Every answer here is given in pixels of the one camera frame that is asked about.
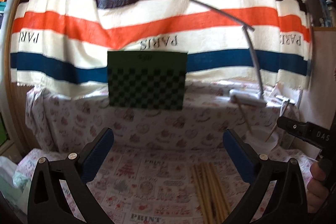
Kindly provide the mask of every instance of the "blue gripper pad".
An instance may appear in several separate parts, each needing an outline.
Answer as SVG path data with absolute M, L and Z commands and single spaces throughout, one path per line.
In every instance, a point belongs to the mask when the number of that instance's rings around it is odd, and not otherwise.
M 85 184 L 95 178 L 113 143 L 113 131 L 103 128 L 94 141 L 83 148 L 78 165 L 81 169 L 81 179 Z
M 244 182 L 252 184 L 260 166 L 257 153 L 244 143 L 233 129 L 223 134 L 223 145 Z

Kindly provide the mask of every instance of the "checkerboard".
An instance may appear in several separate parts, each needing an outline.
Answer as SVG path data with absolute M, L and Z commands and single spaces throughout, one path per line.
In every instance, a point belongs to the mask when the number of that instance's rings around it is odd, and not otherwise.
M 108 55 L 110 59 L 111 55 L 114 55 L 113 64 L 108 62 L 111 106 L 166 110 L 182 109 L 186 54 L 181 55 L 180 52 L 112 53 L 109 52 Z M 117 59 L 120 62 L 117 63 L 115 56 L 118 54 L 121 55 L 118 56 Z

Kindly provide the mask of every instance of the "patterned tablecloth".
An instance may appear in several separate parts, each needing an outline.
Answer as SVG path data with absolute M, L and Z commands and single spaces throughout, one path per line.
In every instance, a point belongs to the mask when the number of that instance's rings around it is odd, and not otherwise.
M 104 127 L 114 131 L 115 142 L 137 148 L 189 150 L 222 148 L 222 134 L 234 128 L 243 136 L 247 127 L 236 104 L 229 102 L 232 88 L 256 91 L 255 84 L 223 81 L 216 84 L 188 83 L 182 111 L 161 111 L 109 107 L 107 90 L 97 91 L 78 100 L 39 87 L 27 94 L 26 124 L 45 151 L 80 152 Z M 278 94 L 265 88 L 267 107 L 243 106 L 251 125 L 271 128 L 279 116 Z M 297 118 L 296 107 L 286 116 Z M 293 138 L 282 137 L 289 148 Z
M 17 171 L 31 178 L 38 159 L 64 159 L 67 155 L 32 150 L 19 164 Z M 311 178 L 313 160 L 299 150 L 276 148 L 269 155 L 273 160 L 298 160 L 305 185 Z M 114 145 L 95 179 L 88 183 L 92 194 L 115 224 L 202 224 L 199 202 L 192 183 L 192 164 L 214 162 L 234 208 L 249 184 L 244 183 L 224 149 L 198 151 L 161 151 L 126 148 Z M 61 182 L 73 214 L 83 220 L 65 182 Z M 253 219 L 261 217 L 275 182 L 271 182 Z

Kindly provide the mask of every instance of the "bundle of wooden sticks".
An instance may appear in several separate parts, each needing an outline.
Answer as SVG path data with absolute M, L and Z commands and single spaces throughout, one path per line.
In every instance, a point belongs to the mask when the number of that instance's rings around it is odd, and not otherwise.
M 231 206 L 215 165 L 202 162 L 193 165 L 191 170 L 204 224 L 221 224 L 231 213 Z

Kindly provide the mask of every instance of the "orange stripe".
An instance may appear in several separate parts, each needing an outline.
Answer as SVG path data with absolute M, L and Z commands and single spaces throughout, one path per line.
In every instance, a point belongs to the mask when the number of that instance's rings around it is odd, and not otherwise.
M 302 26 L 301 19 L 298 16 L 288 15 L 278 17 L 277 11 L 268 7 L 227 9 L 224 11 L 252 26 L 269 25 L 279 27 L 282 32 L 300 32 L 307 42 L 310 41 L 309 29 Z M 86 41 L 118 50 L 130 42 L 145 37 L 155 37 L 165 33 L 200 30 L 211 27 L 238 25 L 239 24 L 229 18 L 208 11 L 105 30 L 97 22 L 63 16 L 56 12 L 47 11 L 44 13 L 26 12 L 23 18 L 15 19 L 13 33 L 20 32 L 22 28 L 46 29 L 65 34 L 71 39 Z

